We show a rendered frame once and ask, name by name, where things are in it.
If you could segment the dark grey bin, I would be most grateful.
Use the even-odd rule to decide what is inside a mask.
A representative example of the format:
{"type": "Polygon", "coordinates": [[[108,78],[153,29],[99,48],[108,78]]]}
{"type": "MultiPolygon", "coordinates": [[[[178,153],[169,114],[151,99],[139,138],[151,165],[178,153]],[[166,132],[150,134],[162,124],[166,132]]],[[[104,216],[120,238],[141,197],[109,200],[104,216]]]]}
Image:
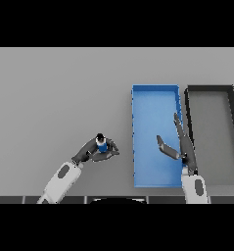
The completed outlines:
{"type": "Polygon", "coordinates": [[[234,86],[188,85],[186,117],[206,185],[234,185],[234,86]]]}

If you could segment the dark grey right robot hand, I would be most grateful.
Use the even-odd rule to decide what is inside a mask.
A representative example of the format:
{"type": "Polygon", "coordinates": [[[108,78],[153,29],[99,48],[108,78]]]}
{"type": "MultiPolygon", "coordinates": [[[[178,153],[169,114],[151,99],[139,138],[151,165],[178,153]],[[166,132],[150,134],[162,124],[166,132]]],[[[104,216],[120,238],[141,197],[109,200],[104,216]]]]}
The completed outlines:
{"type": "Polygon", "coordinates": [[[194,150],[193,143],[187,133],[184,132],[181,121],[177,114],[173,115],[173,121],[176,126],[180,151],[177,152],[172,147],[166,145],[162,138],[158,135],[157,141],[159,149],[162,153],[174,160],[182,160],[182,163],[188,167],[189,175],[196,175],[198,173],[197,158],[194,150]]]}

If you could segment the blue bin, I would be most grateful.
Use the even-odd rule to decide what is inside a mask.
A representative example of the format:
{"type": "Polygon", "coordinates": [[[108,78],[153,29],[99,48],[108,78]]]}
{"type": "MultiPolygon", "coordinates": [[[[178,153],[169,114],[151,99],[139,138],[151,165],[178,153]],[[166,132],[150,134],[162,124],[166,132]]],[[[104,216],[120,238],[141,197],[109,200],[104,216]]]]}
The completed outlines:
{"type": "Polygon", "coordinates": [[[134,186],[137,188],[178,188],[182,162],[173,160],[159,149],[157,136],[179,151],[179,138],[173,115],[182,120],[177,84],[133,84],[132,152],[134,186]]]}

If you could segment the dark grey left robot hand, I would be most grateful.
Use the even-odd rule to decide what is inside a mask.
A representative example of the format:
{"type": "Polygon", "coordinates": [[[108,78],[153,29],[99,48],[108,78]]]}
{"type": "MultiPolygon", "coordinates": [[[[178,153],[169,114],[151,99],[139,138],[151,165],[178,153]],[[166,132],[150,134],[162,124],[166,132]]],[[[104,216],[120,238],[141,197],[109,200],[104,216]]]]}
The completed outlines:
{"type": "Polygon", "coordinates": [[[80,163],[85,163],[89,160],[92,162],[101,162],[110,159],[114,155],[118,155],[119,151],[116,144],[111,139],[107,137],[106,139],[108,149],[105,153],[101,153],[98,150],[96,137],[94,137],[85,143],[78,153],[71,158],[72,162],[78,166],[80,163]]]}

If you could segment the blue pipe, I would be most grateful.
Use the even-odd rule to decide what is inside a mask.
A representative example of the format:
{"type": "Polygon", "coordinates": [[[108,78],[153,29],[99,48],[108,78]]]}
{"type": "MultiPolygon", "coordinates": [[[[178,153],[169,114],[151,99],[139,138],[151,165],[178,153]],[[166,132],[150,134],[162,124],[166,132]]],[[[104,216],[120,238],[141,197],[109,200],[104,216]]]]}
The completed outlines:
{"type": "Polygon", "coordinates": [[[107,149],[108,149],[107,139],[106,139],[106,137],[102,133],[98,133],[97,134],[97,136],[96,136],[96,144],[97,144],[98,150],[101,153],[105,153],[107,151],[107,149]]]}

